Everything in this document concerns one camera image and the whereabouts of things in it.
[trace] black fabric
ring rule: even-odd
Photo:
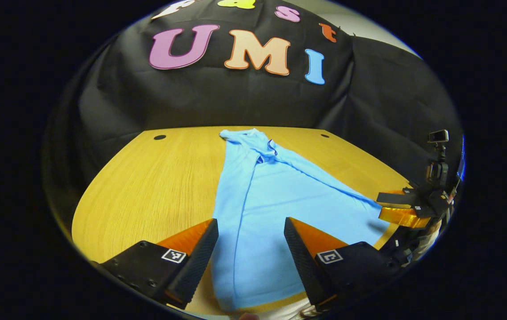
[[[354,72],[346,103],[320,123],[378,158],[414,184],[426,186],[429,160],[436,160],[427,135],[447,129],[450,191],[463,147],[463,129],[446,89],[428,65],[403,49],[353,37]]]
[[[326,129],[416,184],[424,184],[428,158],[435,156],[426,143],[427,134],[448,129],[447,160],[450,172],[456,171],[463,132],[452,101],[420,58],[393,45],[349,36],[288,2],[257,0],[250,10],[223,8],[217,2],[197,1],[157,20],[150,17],[165,8],[152,12],[106,44],[88,63],[87,74],[80,71],[72,81],[75,90],[65,92],[56,112],[65,115],[55,120],[60,127],[48,131],[48,136],[58,136],[57,143],[69,146],[53,151],[52,158],[61,161],[54,160],[48,170],[60,176],[79,174],[68,203],[53,203],[64,207],[58,212],[71,215],[99,170],[137,134],[152,129],[214,125]],[[278,18],[275,8],[280,5],[298,10],[301,21]],[[323,36],[319,23],[332,26],[336,43]],[[171,51],[182,55],[194,40],[192,27],[200,24],[220,28],[199,61],[170,70],[149,64],[155,34],[183,28]],[[290,74],[274,75],[251,64],[245,70],[225,67],[233,29],[254,32],[261,44],[273,37],[288,40]],[[305,79],[309,68],[305,49],[324,55],[325,85]],[[48,137],[49,143],[56,141]],[[60,184],[60,189],[70,186]]]

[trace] light blue shirt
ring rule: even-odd
[[[381,206],[257,129],[226,140],[213,217],[212,279],[220,306],[247,308],[304,291],[283,235],[290,216],[348,243],[371,245],[389,226]]]

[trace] table surface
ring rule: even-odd
[[[138,241],[157,243],[210,219],[225,159],[225,140],[219,132],[252,128],[142,132],[105,165],[81,197],[72,223],[74,244],[87,259],[103,263]],[[378,192],[410,187],[383,162],[325,130],[255,128],[370,199],[376,199]],[[166,138],[155,140],[159,135]],[[396,229],[391,224],[374,247],[380,249]],[[302,293],[240,312],[264,312],[304,298]],[[209,266],[186,310],[227,314],[213,295]]]

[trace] white wall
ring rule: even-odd
[[[350,8],[335,4],[328,0],[284,0],[296,6],[300,6],[317,14],[331,24],[340,27],[349,35],[356,34],[362,38],[375,39],[381,42],[395,45],[398,48],[419,56],[401,40],[396,38],[388,30],[373,22],[366,16],[351,10]]]

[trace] pink letter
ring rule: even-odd
[[[299,12],[295,9],[287,8],[286,6],[278,6],[275,14],[281,19],[293,22],[300,21]]]
[[[181,34],[184,29],[172,29],[156,34],[153,37],[154,44],[150,50],[148,62],[152,67],[161,70],[177,69],[191,65],[202,58],[206,52],[206,47],[208,47],[212,32],[219,28],[220,26],[217,24],[203,24],[202,26],[192,28],[196,34],[194,36],[194,43],[192,43],[190,51],[182,56],[172,56],[170,48],[172,48],[174,38]]]

